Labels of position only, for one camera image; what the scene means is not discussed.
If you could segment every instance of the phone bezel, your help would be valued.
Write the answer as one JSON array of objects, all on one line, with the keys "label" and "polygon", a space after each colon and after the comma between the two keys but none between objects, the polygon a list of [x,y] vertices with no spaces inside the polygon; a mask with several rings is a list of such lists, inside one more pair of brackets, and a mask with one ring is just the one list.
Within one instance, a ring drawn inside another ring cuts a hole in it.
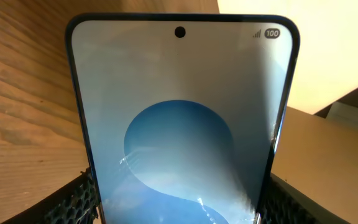
[{"label": "phone bezel", "polygon": [[[291,82],[295,71],[295,64],[298,58],[298,52],[300,47],[300,35],[296,25],[286,17],[273,16],[273,15],[241,15],[241,14],[144,14],[144,13],[86,13],[80,14],[74,17],[67,25],[65,31],[65,46],[68,55],[68,63],[70,66],[71,79],[73,81],[73,87],[76,97],[76,104],[80,116],[80,123],[84,137],[84,144],[86,153],[88,155],[88,162],[91,169],[91,174],[95,180],[96,189],[98,192],[98,200],[101,202],[101,196],[99,193],[98,178],[94,169],[94,162],[92,156],[92,150],[90,146],[90,140],[88,137],[88,129],[86,127],[85,114],[81,99],[80,86],[78,83],[78,77],[76,73],[73,49],[71,46],[71,37],[74,28],[84,21],[190,21],[190,22],[269,22],[277,23],[285,26],[292,36],[292,50],[290,55],[290,61],[288,64],[287,74],[285,77],[285,83],[283,88],[283,95],[278,109],[278,115],[276,125],[274,129],[274,138],[270,145],[270,150],[265,167],[264,179],[262,182],[262,188],[259,195],[258,204],[255,208],[255,212],[258,214],[262,202],[265,198],[267,184],[270,180],[270,171],[272,169],[273,158],[275,150],[277,148],[278,139],[282,129],[284,120],[285,109],[287,107],[288,96],[290,93]],[[106,223],[103,213],[103,205],[100,203],[99,212],[102,223]]]}]

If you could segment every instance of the blue phone frame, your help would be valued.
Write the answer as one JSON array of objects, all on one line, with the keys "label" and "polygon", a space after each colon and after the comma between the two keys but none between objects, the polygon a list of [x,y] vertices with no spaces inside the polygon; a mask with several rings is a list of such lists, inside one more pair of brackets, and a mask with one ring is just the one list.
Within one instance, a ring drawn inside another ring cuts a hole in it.
[{"label": "blue phone frame", "polygon": [[[292,36],[292,50],[290,55],[290,63],[288,64],[287,75],[285,77],[285,83],[283,88],[283,95],[278,109],[277,120],[274,129],[274,138],[270,145],[270,150],[267,158],[264,179],[262,182],[262,188],[259,195],[258,204],[255,208],[256,213],[259,213],[262,206],[262,202],[265,198],[267,184],[270,180],[270,171],[272,170],[273,158],[275,150],[277,148],[278,139],[282,129],[284,120],[285,109],[287,107],[288,96],[290,93],[291,82],[295,71],[295,64],[298,58],[298,52],[300,48],[300,35],[296,25],[289,19],[282,16],[272,15],[240,15],[240,14],[144,14],[144,13],[86,13],[80,14],[74,17],[67,25],[65,32],[65,45],[68,55],[68,63],[70,66],[71,78],[73,80],[73,87],[76,97],[76,103],[78,112],[80,115],[80,123],[84,137],[85,149],[88,155],[89,166],[91,174],[95,180],[95,185],[98,190],[98,200],[101,201],[99,193],[98,178],[94,169],[94,162],[92,157],[92,150],[90,140],[88,137],[88,129],[86,127],[85,114],[81,99],[80,86],[78,83],[78,77],[75,67],[73,49],[71,46],[71,37],[74,28],[84,21],[193,21],[193,22],[272,22],[285,26]],[[99,212],[102,223],[106,223],[104,219],[103,206],[100,204]]]}]

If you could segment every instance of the black mesh stand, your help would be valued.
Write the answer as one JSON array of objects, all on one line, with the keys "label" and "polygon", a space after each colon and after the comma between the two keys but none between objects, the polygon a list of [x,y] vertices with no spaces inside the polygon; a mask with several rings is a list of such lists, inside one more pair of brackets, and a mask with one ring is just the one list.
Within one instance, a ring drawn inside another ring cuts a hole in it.
[{"label": "black mesh stand", "polygon": [[[94,182],[87,170],[46,199],[4,223],[90,224],[98,217],[98,205]],[[273,174],[260,214],[262,224],[347,223]]]},{"label": "black mesh stand", "polygon": [[64,187],[4,223],[90,224],[98,218],[98,196],[89,169]]}]

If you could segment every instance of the signal bars icon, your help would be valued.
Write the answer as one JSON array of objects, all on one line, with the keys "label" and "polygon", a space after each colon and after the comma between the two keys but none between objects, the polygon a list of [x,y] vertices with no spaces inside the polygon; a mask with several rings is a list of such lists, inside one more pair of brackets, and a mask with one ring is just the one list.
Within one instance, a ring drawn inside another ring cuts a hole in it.
[{"label": "signal bars icon", "polygon": [[253,35],[252,37],[253,38],[259,38],[260,37],[260,30],[255,35]]}]

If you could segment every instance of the smartphone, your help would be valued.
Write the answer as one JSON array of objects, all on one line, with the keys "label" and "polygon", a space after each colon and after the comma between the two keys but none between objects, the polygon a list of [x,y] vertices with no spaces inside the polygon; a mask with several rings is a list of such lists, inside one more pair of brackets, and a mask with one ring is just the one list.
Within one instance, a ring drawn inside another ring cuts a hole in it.
[{"label": "smartphone", "polygon": [[300,46],[280,16],[83,14],[66,31],[103,223],[255,223]]}]

